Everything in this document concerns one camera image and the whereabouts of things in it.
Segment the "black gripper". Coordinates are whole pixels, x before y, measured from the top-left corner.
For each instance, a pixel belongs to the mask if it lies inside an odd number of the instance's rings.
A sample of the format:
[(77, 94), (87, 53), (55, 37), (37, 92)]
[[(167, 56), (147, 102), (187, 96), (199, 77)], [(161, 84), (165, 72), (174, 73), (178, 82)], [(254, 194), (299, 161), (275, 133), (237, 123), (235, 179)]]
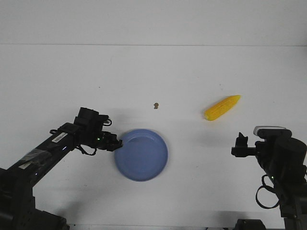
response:
[(97, 149), (115, 151), (123, 147), (123, 141), (117, 139), (116, 134), (104, 131), (103, 127), (112, 125), (108, 115), (101, 115), (93, 109), (80, 108), (74, 124), (79, 126), (77, 131), (76, 149), (84, 151), (83, 146)]
[(235, 146), (231, 149), (231, 154), (238, 158), (247, 156), (259, 156), (263, 142), (256, 141), (255, 147), (248, 147), (248, 137), (239, 132), (236, 138)]

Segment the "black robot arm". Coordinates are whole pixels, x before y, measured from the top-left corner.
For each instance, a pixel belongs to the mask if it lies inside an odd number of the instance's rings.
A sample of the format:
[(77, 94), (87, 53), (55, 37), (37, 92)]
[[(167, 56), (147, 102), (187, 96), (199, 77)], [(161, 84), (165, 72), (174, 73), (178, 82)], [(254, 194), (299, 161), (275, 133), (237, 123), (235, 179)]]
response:
[(248, 138), (239, 133), (231, 154), (235, 157), (254, 156), (272, 186), (262, 179), (260, 188), (276, 195), (278, 207), (287, 230), (307, 228), (307, 167), (304, 160), (307, 146), (293, 138), (289, 129), (260, 128), (255, 133), (260, 138), (254, 147)]
[(73, 123), (50, 130), (51, 136), (8, 169), (0, 171), (0, 228), (2, 230), (68, 230), (64, 217), (35, 207), (33, 187), (74, 149), (115, 151), (123, 146), (116, 134), (104, 131), (108, 115), (80, 108)]

